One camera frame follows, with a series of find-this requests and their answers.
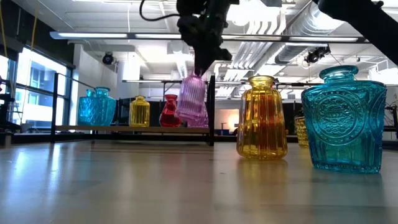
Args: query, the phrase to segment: black cable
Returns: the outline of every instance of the black cable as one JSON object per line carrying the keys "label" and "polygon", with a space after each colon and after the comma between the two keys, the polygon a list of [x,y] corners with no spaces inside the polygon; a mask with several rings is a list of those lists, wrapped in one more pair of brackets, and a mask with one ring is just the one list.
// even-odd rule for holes
{"label": "black cable", "polygon": [[169,15],[161,16],[161,17],[154,18],[154,19],[146,18],[146,17],[144,17],[144,15],[142,15],[142,8],[144,7],[144,2],[145,2],[145,0],[142,0],[142,1],[141,1],[141,4],[139,5],[139,15],[140,15],[141,18],[142,18],[143,20],[145,20],[145,21],[154,22],[154,21],[159,21],[159,20],[166,19],[166,18],[173,17],[173,16],[180,16],[179,14],[175,13],[175,14],[169,14]]}

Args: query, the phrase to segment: glass jar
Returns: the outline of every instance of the glass jar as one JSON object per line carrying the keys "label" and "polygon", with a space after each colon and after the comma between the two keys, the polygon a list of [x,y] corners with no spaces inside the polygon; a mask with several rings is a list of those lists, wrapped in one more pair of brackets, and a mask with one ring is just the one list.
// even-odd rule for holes
{"label": "glass jar", "polygon": [[78,125],[109,126],[112,123],[116,100],[109,97],[109,91],[106,87],[86,90],[86,96],[79,99]]}
{"label": "glass jar", "polygon": [[307,127],[305,126],[304,117],[294,119],[294,126],[297,132],[298,144],[302,149],[308,149]]}
{"label": "glass jar", "polygon": [[202,104],[205,101],[206,86],[201,77],[192,73],[182,81],[180,99],[175,114],[187,122],[195,122],[201,117]]}
{"label": "glass jar", "polygon": [[271,88],[274,78],[249,79],[251,90],[242,96],[237,151],[251,159],[281,159],[287,154],[285,119],[280,93]]}
{"label": "glass jar", "polygon": [[175,116],[177,95],[165,95],[166,105],[160,115],[159,123],[162,127],[176,128],[181,125],[180,118]]}
{"label": "glass jar", "polygon": [[205,102],[203,102],[200,118],[196,121],[188,122],[188,128],[208,128],[208,127],[209,127],[209,119],[207,115],[206,104]]}
{"label": "glass jar", "polygon": [[149,127],[150,104],[144,96],[136,96],[130,104],[130,127]]}
{"label": "glass jar", "polygon": [[315,168],[378,173],[381,167],[386,86],[354,81],[355,66],[320,73],[325,84],[302,93],[305,123]]}

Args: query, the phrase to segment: blue embossed glass vase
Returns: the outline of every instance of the blue embossed glass vase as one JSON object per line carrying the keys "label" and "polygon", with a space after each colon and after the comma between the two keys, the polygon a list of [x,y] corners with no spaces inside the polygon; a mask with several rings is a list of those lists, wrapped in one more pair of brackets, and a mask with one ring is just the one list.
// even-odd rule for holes
{"label": "blue embossed glass vase", "polygon": [[109,88],[87,90],[87,96],[79,99],[78,125],[109,126],[116,109],[116,100],[109,97]]}
{"label": "blue embossed glass vase", "polygon": [[320,73],[325,84],[302,93],[315,168],[374,174],[381,168],[386,86],[354,81],[355,66]]}

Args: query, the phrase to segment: red glass vase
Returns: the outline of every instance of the red glass vase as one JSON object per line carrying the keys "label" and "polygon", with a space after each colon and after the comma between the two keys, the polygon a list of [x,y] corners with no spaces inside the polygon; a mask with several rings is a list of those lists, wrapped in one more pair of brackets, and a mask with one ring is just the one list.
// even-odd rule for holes
{"label": "red glass vase", "polygon": [[160,125],[162,127],[176,128],[181,125],[180,118],[175,116],[177,109],[177,95],[165,95],[166,105],[160,115]]}

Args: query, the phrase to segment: small yellow glass jar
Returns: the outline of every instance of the small yellow glass jar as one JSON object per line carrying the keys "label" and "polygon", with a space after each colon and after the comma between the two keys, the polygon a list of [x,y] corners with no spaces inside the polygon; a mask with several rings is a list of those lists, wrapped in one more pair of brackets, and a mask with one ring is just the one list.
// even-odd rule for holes
{"label": "small yellow glass jar", "polygon": [[302,149],[308,149],[307,127],[305,126],[304,117],[294,119],[294,125],[297,132],[298,144]]}
{"label": "small yellow glass jar", "polygon": [[130,104],[130,127],[149,127],[150,104],[144,96],[136,96]]}
{"label": "small yellow glass jar", "polygon": [[249,82],[252,89],[242,96],[236,149],[250,159],[281,159],[287,154],[282,97],[272,88],[273,77],[251,77]]}

